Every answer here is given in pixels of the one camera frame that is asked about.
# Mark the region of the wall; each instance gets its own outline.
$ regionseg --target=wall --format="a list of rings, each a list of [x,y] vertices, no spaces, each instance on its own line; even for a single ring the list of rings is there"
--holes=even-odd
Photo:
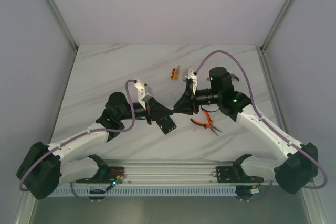
[[[0,0],[0,223],[12,223],[16,171],[30,146],[48,142],[72,50],[44,0]]]
[[[55,0],[77,44],[261,45],[285,0]]]
[[[336,220],[335,18],[336,0],[296,0],[268,50],[289,131],[318,147],[329,175],[319,195],[330,223]]]

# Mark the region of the orange pliers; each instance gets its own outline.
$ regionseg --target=orange pliers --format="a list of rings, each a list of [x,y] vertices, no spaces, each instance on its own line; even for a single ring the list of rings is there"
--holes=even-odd
[[[209,113],[206,110],[203,110],[203,109],[202,109],[202,111],[205,113],[206,118],[208,119],[208,124],[200,123],[200,122],[195,121],[194,119],[191,119],[191,118],[190,118],[190,121],[192,121],[194,124],[196,124],[198,126],[204,127],[205,129],[212,130],[212,132],[215,133],[216,136],[218,136],[218,134],[217,134],[217,132],[215,132],[215,130],[221,132],[220,129],[218,129],[216,126],[213,125],[214,121],[211,120]]]

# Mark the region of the marble tabletop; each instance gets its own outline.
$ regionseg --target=marble tabletop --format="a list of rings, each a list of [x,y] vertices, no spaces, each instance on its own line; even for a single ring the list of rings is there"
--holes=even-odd
[[[252,45],[172,45],[172,44],[114,44],[80,45],[60,109],[52,142],[60,141],[89,127],[101,115],[111,93],[125,93],[128,79],[147,83],[154,97],[172,109],[185,89],[179,81],[170,79],[172,68],[196,69],[200,62],[214,50],[226,50],[243,65],[250,79],[257,106],[275,121],[264,75],[256,47]],[[234,80],[235,89],[248,94],[247,84],[235,63],[226,55],[213,55],[198,74],[198,88],[210,87],[208,71],[223,66],[240,78]],[[133,101],[137,91],[130,85]],[[207,106],[216,110],[216,105]],[[214,125],[222,133],[216,136],[210,130],[194,125],[189,115],[171,116],[177,128],[164,135],[157,124],[147,125],[136,121],[134,128],[121,133],[109,143],[95,147],[86,154],[98,154],[106,159],[207,159],[232,161],[245,153],[259,157],[273,157],[267,146],[229,117],[211,114]],[[192,116],[206,122],[204,113]],[[123,121],[125,127],[130,120]]]

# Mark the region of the small orange tool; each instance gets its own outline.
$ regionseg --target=small orange tool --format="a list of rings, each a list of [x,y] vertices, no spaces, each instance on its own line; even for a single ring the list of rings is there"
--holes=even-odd
[[[180,75],[180,67],[178,66],[177,68],[173,68],[172,76],[170,77],[170,79],[173,81],[177,81],[179,75]]]
[[[204,114],[206,115],[206,118],[208,119],[208,124],[206,123],[200,123],[198,121],[195,121],[194,119],[190,118],[190,121],[192,121],[194,124],[198,125],[198,126],[202,126],[205,129],[210,129],[213,133],[215,133],[216,136],[218,136],[217,132],[215,132],[215,130],[220,131],[220,129],[218,129],[216,126],[213,125],[214,121],[211,120],[210,115],[207,111],[203,110]]]

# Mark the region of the gray wall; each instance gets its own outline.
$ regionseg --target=gray wall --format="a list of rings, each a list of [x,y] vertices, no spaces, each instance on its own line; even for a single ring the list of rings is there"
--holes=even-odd
[[[268,51],[289,132],[318,147],[329,175],[319,195],[330,223],[336,220],[335,52],[336,0],[296,0]]]
[[[29,147],[48,142],[72,50],[44,0],[0,0],[0,223],[21,193],[16,171]]]

